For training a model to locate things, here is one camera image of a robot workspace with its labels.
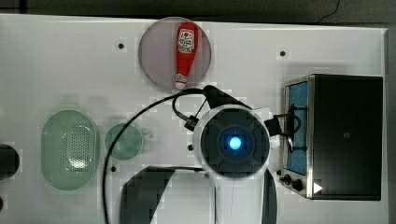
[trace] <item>round plate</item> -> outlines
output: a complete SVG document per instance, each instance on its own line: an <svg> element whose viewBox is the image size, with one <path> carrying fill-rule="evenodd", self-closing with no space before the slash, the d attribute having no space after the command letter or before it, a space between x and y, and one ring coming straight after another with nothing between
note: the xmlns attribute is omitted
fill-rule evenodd
<svg viewBox="0 0 396 224"><path fill-rule="evenodd" d="M124 125L124 123L116 124L108 130L105 139L107 151ZM117 160L126 161L136 156L142 150L142 146L143 134L136 127L130 125L113 148L111 156Z"/></svg>
<svg viewBox="0 0 396 224"><path fill-rule="evenodd" d="M170 17L155 22L143 34L139 44L139 62L148 79L159 87L176 90L177 28L189 20ZM211 49L205 32L197 25L198 49L186 88L200 81L210 65Z"/></svg>

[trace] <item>blue light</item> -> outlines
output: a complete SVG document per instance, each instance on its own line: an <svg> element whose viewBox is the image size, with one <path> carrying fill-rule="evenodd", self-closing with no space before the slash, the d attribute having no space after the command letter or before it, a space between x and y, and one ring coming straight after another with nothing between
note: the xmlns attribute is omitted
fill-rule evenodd
<svg viewBox="0 0 396 224"><path fill-rule="evenodd" d="M238 137L233 137L230 141L230 148L233 150L238 150L242 145L242 141Z"/></svg>

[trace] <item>black cable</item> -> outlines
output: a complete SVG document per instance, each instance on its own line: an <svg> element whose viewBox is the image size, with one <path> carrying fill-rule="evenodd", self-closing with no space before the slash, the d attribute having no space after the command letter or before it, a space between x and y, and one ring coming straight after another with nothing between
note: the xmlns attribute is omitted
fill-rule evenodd
<svg viewBox="0 0 396 224"><path fill-rule="evenodd" d="M175 112L175 114L176 114L179 118L184 119L185 121L189 122L190 119L189 119L187 116L185 116L184 114L180 113L180 112L177 110L177 108L176 108L177 99L178 99L178 97L183 96L183 95L203 94L203 91L200 90L200 89L186 89L186 91L187 91L187 90L189 90L189 91L188 91L188 92L183 92L182 94L178 95L177 97L175 97L175 98L173 99L173 101L172 101L172 109L173 109L173 111Z"/></svg>
<svg viewBox="0 0 396 224"><path fill-rule="evenodd" d="M323 21L324 19L326 19L326 18L328 18L328 17L334 15L334 14L337 12L338 7L340 6L340 2L341 2L341 0L338 0L337 7L335 8L335 11L334 11L333 13L331 13L331 14L329 14L329 15L327 15L327 16L322 17L322 18L318 21L318 23L320 23L320 22Z"/></svg>
<svg viewBox="0 0 396 224"><path fill-rule="evenodd" d="M154 102L151 105L148 105L147 107L145 107L144 109L142 109L141 111L139 111L136 115L134 115L131 119L128 120L128 122L126 122L124 124L124 126L122 127L122 129L120 130L120 132L117 134L116 138L113 140L113 142L111 143L110 149L107 152L106 158L105 158L105 167L103 170L103 176L102 176L102 200L103 200L103 209L104 209L104 213L105 213L105 223L109 224L109 220L108 220L108 212L107 212L107 200L106 200L106 175L107 175L107 166L108 166L108 161L110 159L110 155L111 152L114 149L114 146L117 144L117 142L119 141L120 137L122 136L122 134L124 133L124 131L128 128L128 126L134 122L134 120L136 120L140 115L142 115L143 113L145 113L146 111L150 110L152 107L159 105L165 101L171 100L171 99L176 99L179 96L182 95L190 95L190 94L200 94L202 93L202 90L200 89L195 89L195 88L191 88L191 89L186 89L184 91L180 91L179 93L175 94L175 95L171 95L168 97L165 97L163 99L161 99L160 101Z"/></svg>
<svg viewBox="0 0 396 224"><path fill-rule="evenodd" d="M201 110L202 110L202 107L204 107L204 104L206 103L206 101L207 101L207 99L205 99L205 100L204 100L204 102L201 104L201 107L199 107L199 109L198 109L197 113L195 114L195 117L197 117L197 116L198 116L198 114L199 114L199 112L201 112Z"/></svg>

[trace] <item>green oval dish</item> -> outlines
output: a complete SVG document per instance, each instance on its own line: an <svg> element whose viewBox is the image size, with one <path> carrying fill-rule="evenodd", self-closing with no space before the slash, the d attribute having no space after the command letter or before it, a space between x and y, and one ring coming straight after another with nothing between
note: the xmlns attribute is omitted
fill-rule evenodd
<svg viewBox="0 0 396 224"><path fill-rule="evenodd" d="M98 162L99 135L88 117L64 110L49 118L41 134L41 171L53 187L81 188Z"/></svg>

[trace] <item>bottle label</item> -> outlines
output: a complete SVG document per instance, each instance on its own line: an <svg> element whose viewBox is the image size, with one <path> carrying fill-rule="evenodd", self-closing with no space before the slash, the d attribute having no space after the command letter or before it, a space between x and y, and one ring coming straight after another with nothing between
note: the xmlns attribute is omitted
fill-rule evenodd
<svg viewBox="0 0 396 224"><path fill-rule="evenodd" d="M177 49L182 53L191 53L194 49L194 31L181 29L177 39Z"/></svg>
<svg viewBox="0 0 396 224"><path fill-rule="evenodd" d="M181 74L177 74L176 75L176 82L182 82L182 83L186 83L187 82L187 77L181 75Z"/></svg>

